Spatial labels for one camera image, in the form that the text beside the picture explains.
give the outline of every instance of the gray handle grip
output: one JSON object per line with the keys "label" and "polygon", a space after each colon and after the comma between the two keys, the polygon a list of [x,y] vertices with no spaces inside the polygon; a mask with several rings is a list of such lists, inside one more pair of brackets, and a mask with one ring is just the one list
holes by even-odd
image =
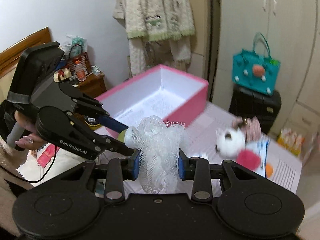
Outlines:
{"label": "gray handle grip", "polygon": [[16,122],[11,133],[7,136],[7,144],[10,147],[15,148],[16,144],[14,142],[21,138],[24,131],[25,129]]}

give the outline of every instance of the black suitcase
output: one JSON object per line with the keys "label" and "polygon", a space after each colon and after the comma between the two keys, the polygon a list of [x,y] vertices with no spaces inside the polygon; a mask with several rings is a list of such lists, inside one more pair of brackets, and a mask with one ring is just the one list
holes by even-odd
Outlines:
{"label": "black suitcase", "polygon": [[268,133],[280,111],[281,97],[277,90],[267,96],[248,88],[234,85],[229,112],[235,116],[259,119],[261,131]]}

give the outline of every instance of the bed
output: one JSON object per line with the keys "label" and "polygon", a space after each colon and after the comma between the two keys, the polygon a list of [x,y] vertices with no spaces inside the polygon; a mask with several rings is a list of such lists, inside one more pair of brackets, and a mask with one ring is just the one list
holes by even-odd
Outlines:
{"label": "bed", "polygon": [[0,53],[0,102],[7,97],[21,53],[29,47],[47,42],[51,42],[48,27],[29,35]]}

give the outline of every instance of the metal bolt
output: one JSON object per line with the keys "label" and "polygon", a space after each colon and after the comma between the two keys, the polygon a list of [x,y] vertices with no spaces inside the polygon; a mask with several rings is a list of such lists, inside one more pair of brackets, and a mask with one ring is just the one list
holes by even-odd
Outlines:
{"label": "metal bolt", "polygon": [[207,192],[207,191],[197,191],[197,192],[195,193],[195,197],[196,197],[197,199],[207,199],[207,198],[210,197],[210,193]]}
{"label": "metal bolt", "polygon": [[110,191],[107,193],[108,199],[119,199],[122,197],[122,193],[119,191]]}
{"label": "metal bolt", "polygon": [[154,203],[160,204],[160,203],[162,203],[162,199],[161,198],[156,198],[154,200]]}

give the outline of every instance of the pink package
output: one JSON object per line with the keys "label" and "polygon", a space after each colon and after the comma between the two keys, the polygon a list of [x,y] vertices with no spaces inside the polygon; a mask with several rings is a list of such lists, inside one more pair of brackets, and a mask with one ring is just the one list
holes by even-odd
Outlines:
{"label": "pink package", "polygon": [[44,150],[44,152],[40,155],[40,157],[37,159],[37,162],[41,165],[41,167],[45,167],[51,158],[54,156],[55,153],[55,145],[49,144],[49,146]]}
{"label": "pink package", "polygon": [[[208,82],[186,72],[158,65],[108,90],[96,99],[114,119],[128,125],[157,115],[164,122],[187,127],[206,105]],[[118,133],[109,130],[112,137]]]}

